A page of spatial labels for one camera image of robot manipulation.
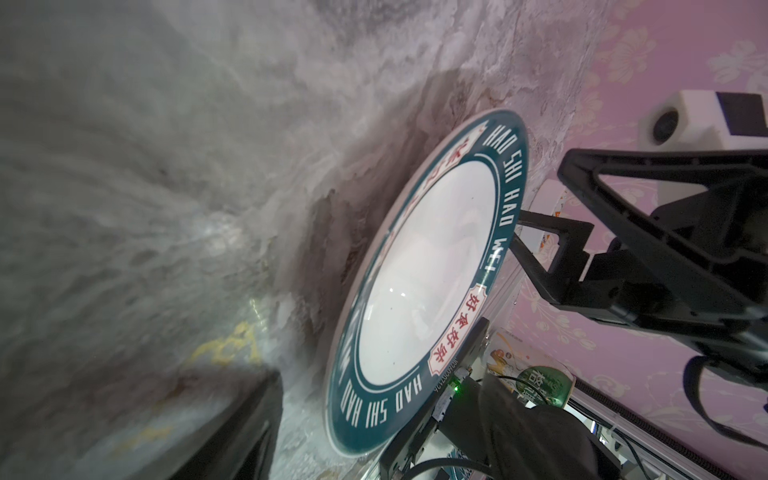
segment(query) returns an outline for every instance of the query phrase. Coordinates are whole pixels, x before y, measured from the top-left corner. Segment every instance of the floral wallpaper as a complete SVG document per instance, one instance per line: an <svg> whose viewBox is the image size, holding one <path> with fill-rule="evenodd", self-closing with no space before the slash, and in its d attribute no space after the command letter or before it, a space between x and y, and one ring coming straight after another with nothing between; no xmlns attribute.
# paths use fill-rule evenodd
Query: floral wallpaper
<svg viewBox="0 0 768 480"><path fill-rule="evenodd" d="M765 0L618 0L585 76L567 147L635 149L637 120L681 89L768 98L766 20ZM658 205L653 181L613 177L608 183L644 212ZM595 223L589 253L604 252L614 237L572 196L562 215ZM539 259L551 262L556 248L550 239ZM690 407L682 371L693 350L667 336L561 312L527 279L508 328L737 478L768 478L768 452L716 434ZM706 372L701 397L718 422L768 442L765 392Z"/></svg>

